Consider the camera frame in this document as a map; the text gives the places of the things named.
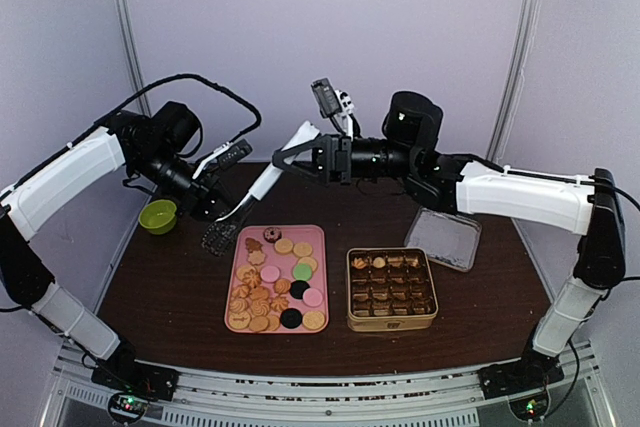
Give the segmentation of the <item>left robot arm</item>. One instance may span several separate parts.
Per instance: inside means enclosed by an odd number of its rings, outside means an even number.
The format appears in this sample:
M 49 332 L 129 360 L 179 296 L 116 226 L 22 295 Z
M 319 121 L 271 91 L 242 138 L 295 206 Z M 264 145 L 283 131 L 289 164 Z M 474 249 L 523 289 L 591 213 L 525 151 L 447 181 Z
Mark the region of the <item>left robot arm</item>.
M 1 194 L 1 282 L 9 298 L 104 365 L 123 391 L 144 380 L 133 346 L 61 285 L 32 241 L 48 224 L 61 226 L 70 202 L 119 170 L 151 181 L 180 213 L 213 219 L 231 202 L 216 164 L 228 165 L 238 143 L 191 161 L 184 148 L 201 128 L 181 103 L 168 102 L 153 116 L 117 109 Z

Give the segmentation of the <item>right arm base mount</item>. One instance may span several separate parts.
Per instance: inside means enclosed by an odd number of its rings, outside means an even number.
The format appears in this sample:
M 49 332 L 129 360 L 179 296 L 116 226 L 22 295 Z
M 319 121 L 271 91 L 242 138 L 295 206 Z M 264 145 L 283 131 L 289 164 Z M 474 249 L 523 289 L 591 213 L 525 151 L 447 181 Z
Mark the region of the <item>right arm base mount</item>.
M 541 421 L 551 411 L 551 384 L 562 381 L 561 367 L 545 370 L 540 365 L 525 365 L 521 360 L 492 364 L 478 371 L 478 380 L 486 400 L 506 397 L 513 416 L 529 423 Z

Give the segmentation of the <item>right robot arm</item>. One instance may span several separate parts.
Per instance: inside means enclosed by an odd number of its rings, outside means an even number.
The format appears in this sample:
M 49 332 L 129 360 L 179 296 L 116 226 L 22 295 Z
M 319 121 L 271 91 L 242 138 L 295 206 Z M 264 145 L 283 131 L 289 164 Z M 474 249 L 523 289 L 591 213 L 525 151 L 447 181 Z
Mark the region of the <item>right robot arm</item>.
M 531 332 L 513 380 L 530 389 L 557 363 L 599 299 L 624 278 L 625 227 L 612 174 L 561 176 L 513 170 L 472 154 L 437 152 L 442 109 L 411 91 L 392 95 L 381 139 L 316 135 L 273 154 L 274 164 L 316 182 L 401 179 L 421 206 L 450 215 L 489 214 L 550 225 L 579 236 L 578 258 Z

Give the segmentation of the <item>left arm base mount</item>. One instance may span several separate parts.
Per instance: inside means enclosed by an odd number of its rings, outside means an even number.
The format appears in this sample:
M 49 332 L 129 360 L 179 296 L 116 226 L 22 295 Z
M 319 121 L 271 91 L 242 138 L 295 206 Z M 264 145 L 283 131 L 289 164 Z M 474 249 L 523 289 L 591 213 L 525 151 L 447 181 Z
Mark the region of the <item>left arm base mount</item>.
M 114 374 L 97 366 L 91 375 L 94 384 L 113 390 L 107 401 L 107 413 L 120 425 L 141 420 L 157 401 L 171 401 L 179 380 L 175 369 L 136 363 L 131 375 Z

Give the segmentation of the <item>brown leaf cookie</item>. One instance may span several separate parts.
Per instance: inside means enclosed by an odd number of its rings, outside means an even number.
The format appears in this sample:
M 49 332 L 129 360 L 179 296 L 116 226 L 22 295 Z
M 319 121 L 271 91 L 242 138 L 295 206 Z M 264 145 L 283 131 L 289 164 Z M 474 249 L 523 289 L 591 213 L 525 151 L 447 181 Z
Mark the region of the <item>brown leaf cookie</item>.
M 362 270 L 368 267 L 368 262 L 363 258 L 355 258 L 352 263 L 352 267 L 357 270 Z

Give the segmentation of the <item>metal serving tongs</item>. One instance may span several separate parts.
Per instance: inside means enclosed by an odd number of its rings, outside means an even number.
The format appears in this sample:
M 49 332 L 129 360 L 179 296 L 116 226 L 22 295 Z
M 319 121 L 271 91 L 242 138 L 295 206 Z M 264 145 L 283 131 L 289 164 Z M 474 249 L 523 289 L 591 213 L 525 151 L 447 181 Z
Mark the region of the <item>metal serving tongs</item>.
M 205 231 L 201 246 L 214 256 L 222 256 L 232 247 L 254 206 L 278 182 L 283 170 L 271 162 L 254 181 L 242 200 L 228 213 L 216 219 Z

